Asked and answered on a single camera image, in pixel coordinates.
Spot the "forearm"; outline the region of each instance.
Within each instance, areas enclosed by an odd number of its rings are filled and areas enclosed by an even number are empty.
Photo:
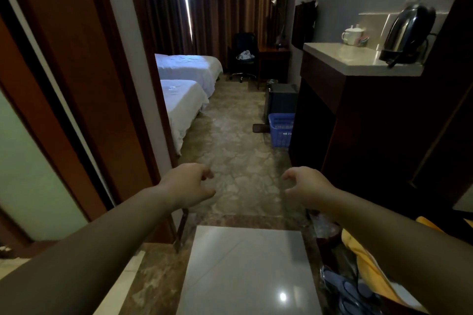
[[[473,308],[473,247],[336,188],[318,199],[431,313]]]
[[[143,190],[0,281],[5,314],[91,314],[145,237],[173,211]]]

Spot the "black chair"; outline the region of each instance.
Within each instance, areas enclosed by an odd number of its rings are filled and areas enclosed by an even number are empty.
[[[254,59],[238,60],[237,56],[243,51],[249,50],[251,55],[254,55]],[[257,62],[258,58],[258,41],[254,33],[237,33],[233,38],[233,46],[228,50],[228,61],[233,76],[240,75],[240,82],[243,82],[245,76],[254,77],[256,79],[256,73],[258,72]]]

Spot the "mattress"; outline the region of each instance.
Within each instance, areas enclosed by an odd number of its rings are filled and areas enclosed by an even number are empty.
[[[187,130],[209,99],[198,83],[192,80],[161,80],[164,102],[177,154]]]
[[[223,73],[222,64],[216,57],[200,55],[154,54],[159,78],[167,80],[193,80],[212,96],[215,82]]]

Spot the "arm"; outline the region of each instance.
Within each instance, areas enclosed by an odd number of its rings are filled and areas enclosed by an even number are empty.
[[[92,314],[145,237],[172,211],[215,194],[207,167],[183,164],[0,281],[3,314]]]
[[[473,246],[343,192],[307,167],[287,170],[287,197],[332,216],[431,314],[470,314]]]

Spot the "laundry basket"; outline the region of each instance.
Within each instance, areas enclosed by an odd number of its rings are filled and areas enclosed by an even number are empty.
[[[295,114],[269,114],[271,143],[273,147],[289,147]]]

